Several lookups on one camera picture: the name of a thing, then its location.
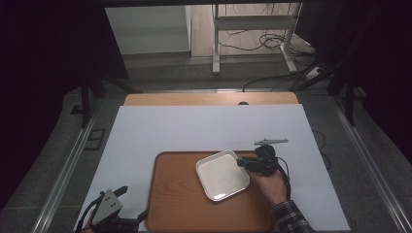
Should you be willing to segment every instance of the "wall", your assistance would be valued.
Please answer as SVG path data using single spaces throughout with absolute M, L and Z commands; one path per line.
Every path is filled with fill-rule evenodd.
M 184 6 L 107 8 L 121 54 L 189 51 Z

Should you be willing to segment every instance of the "human hand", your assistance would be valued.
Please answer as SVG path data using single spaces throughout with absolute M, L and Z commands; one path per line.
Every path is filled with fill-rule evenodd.
M 273 206 L 276 206 L 287 200 L 287 190 L 282 178 L 282 173 L 277 170 L 271 176 L 265 177 L 257 173 L 248 172 L 249 176 L 260 187 L 261 193 Z
M 95 210 L 90 212 L 90 215 L 88 216 L 88 221 L 86 223 L 86 227 L 84 229 L 82 229 L 82 233 L 94 233 L 93 229 L 91 229 L 90 225 L 91 225 L 91 217 L 93 216 Z

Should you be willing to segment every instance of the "metal rail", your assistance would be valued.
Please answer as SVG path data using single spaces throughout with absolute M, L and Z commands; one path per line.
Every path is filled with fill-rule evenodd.
M 357 128 L 352 126 L 351 123 L 345 118 L 343 106 L 341 105 L 338 97 L 331 97 L 331 100 L 332 105 L 334 106 L 349 138 L 360 156 L 360 160 L 363 162 L 363 165 L 369 174 L 369 177 L 375 184 L 375 187 L 381 195 L 389 213 L 394 219 L 397 229 L 402 233 L 412 232 L 412 226 L 406 212 L 376 165 L 372 155 L 358 133 Z
M 32 233 L 47 232 L 49 226 L 52 223 L 52 219 L 57 210 L 58 204 L 66 190 L 67 184 L 72 177 L 73 171 L 76 168 L 76 164 L 79 160 L 80 154 L 82 153 L 83 147 L 85 146 L 88 134 L 94 124 L 96 113 L 100 107 L 101 99 L 96 99 L 93 105 L 91 106 L 91 116 L 88 124 L 83 128 L 76 140 L 76 144 L 70 151 L 69 156 L 67 157 L 66 162 L 63 165 L 63 168 L 58 175 L 53 188 L 49 194 L 48 199 L 46 200 L 45 205 L 43 206 L 42 211 L 40 212 L 37 220 L 31 229 Z

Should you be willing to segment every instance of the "white plate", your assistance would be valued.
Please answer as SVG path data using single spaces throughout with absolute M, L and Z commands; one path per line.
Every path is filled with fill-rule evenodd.
M 249 185 L 249 175 L 237 166 L 236 159 L 235 152 L 224 150 L 196 163 L 197 176 L 212 201 L 221 201 Z

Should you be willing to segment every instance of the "plaid sleeve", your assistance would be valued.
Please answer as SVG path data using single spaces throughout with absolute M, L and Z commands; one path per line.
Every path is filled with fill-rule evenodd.
M 271 210 L 281 233 L 315 232 L 293 200 L 276 205 Z

